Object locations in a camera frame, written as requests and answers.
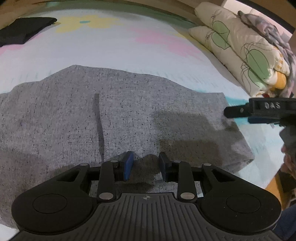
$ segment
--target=yellow flower pattern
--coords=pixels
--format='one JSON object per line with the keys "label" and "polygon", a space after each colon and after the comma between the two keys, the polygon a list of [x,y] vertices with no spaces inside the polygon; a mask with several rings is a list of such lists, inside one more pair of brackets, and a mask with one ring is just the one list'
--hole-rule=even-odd
{"label": "yellow flower pattern", "polygon": [[61,17],[59,18],[57,33],[75,31],[83,26],[89,28],[110,28],[112,25],[120,25],[118,18],[100,18],[97,15],[86,15],[82,17]]}

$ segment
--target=pink pattern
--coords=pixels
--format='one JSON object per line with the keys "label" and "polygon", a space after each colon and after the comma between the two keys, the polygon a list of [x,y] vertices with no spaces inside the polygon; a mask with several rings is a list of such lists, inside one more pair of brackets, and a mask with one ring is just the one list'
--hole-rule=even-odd
{"label": "pink pattern", "polygon": [[135,41],[141,44],[162,45],[171,53],[182,57],[193,56],[199,58],[201,53],[197,47],[182,37],[161,33],[151,29],[132,28],[131,30],[138,34],[138,37],[135,38]]}
{"label": "pink pattern", "polygon": [[[29,41],[31,41],[33,39],[38,39],[38,38],[40,38],[40,36],[42,36],[42,34],[37,34],[37,35],[33,36],[32,38],[30,38],[26,43],[28,43]],[[23,48],[25,46],[25,44],[4,45],[4,46],[0,47],[0,55],[2,55],[6,50],[10,50],[10,51],[19,50],[19,49]]]}

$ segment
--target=speckled gray fabric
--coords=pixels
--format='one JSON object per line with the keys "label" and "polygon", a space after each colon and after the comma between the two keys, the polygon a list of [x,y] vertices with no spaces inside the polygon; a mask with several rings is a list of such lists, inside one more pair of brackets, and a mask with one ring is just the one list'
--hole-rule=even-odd
{"label": "speckled gray fabric", "polygon": [[81,162],[98,166],[135,153],[117,191],[176,191],[161,181],[157,156],[234,171],[253,158],[222,93],[197,93],[165,78],[71,66],[0,95],[0,223],[23,191]]}

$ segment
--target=blue jeans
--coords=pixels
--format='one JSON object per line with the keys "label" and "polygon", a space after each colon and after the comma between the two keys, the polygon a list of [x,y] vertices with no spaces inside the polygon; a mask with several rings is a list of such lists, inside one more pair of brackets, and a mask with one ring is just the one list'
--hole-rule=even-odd
{"label": "blue jeans", "polygon": [[289,240],[296,233],[296,204],[281,213],[273,232],[282,240]]}

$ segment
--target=textured grip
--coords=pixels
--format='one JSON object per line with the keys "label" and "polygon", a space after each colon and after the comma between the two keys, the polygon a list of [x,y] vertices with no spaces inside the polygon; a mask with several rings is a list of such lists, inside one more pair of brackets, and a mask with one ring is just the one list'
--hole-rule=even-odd
{"label": "textured grip", "polygon": [[271,231],[236,235],[209,224],[195,204],[179,202],[172,193],[122,194],[120,199],[98,206],[80,227],[58,235],[25,231],[12,241],[280,241]]}

